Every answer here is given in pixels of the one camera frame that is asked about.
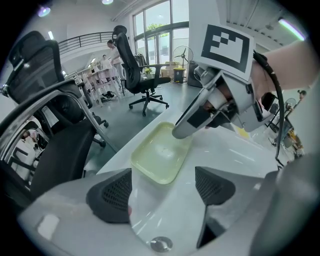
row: white wall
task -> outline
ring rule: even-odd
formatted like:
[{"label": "white wall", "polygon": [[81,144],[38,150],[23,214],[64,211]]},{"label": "white wall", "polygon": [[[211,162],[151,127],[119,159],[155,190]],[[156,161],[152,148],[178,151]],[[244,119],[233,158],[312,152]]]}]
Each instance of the white wall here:
[{"label": "white wall", "polygon": [[99,0],[88,4],[81,1],[55,0],[49,15],[42,18],[35,15],[21,35],[37,30],[49,39],[48,31],[52,31],[54,39],[61,42],[84,34],[113,31],[119,23],[112,22],[111,19],[119,11],[121,4],[114,2],[108,6]]}]

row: office chair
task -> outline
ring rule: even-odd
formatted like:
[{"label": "office chair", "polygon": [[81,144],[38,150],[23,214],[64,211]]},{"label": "office chair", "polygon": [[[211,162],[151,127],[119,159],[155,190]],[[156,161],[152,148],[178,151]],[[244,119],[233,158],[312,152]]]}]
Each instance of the office chair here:
[{"label": "office chair", "polygon": [[[169,104],[167,102],[162,101],[162,95],[154,95],[155,88],[159,84],[169,83],[171,81],[169,77],[160,77],[161,67],[169,66],[169,64],[153,64],[139,67],[136,59],[134,58],[131,52],[126,33],[126,27],[118,25],[114,28],[112,34],[112,38],[114,35],[116,36],[115,46],[117,47],[121,59],[123,61],[123,67],[126,74],[125,88],[127,88],[127,90],[133,94],[146,94],[146,96],[142,96],[141,99],[138,99],[130,103],[129,108],[132,109],[133,105],[144,102],[144,107],[142,110],[142,115],[144,117],[146,116],[146,109],[149,102],[165,104],[165,108],[169,108]],[[155,68],[154,78],[140,81],[140,69],[146,67]]]},{"label": "office chair", "polygon": [[[55,83],[65,80],[62,74],[59,46],[56,41],[48,40],[32,31],[25,35],[12,49],[9,59],[16,69],[11,73],[7,83],[7,94],[18,104],[28,99],[33,94],[49,87]],[[85,89],[84,96],[88,107],[92,107],[91,99]],[[64,128],[82,121],[85,117],[78,104],[65,95],[51,100],[47,104],[51,112],[56,116],[58,122],[50,127],[44,113],[40,110],[34,116],[40,121],[43,131],[48,136],[53,136]],[[96,121],[108,127],[105,120],[95,116]],[[93,140],[101,147],[105,147],[104,141]]]},{"label": "office chair", "polygon": [[[30,128],[27,120],[59,96],[72,98],[86,119],[45,138],[48,139],[47,145],[41,153],[29,185],[28,179],[21,178],[10,166],[14,149],[23,133]],[[96,133],[108,142],[108,137],[88,109],[74,80],[48,86],[22,101],[0,123],[0,168],[9,180],[9,194],[12,193],[9,197],[12,199],[17,193],[22,193],[28,203],[31,203],[53,187],[83,177],[86,158]]]}]

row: standing fan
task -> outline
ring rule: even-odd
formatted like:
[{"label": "standing fan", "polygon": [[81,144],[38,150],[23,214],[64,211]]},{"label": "standing fan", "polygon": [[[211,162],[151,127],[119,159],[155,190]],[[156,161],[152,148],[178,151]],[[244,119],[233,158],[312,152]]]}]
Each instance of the standing fan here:
[{"label": "standing fan", "polygon": [[178,46],[173,51],[173,59],[175,62],[178,62],[184,68],[184,65],[189,64],[189,61],[192,61],[194,58],[194,53],[188,46]]}]

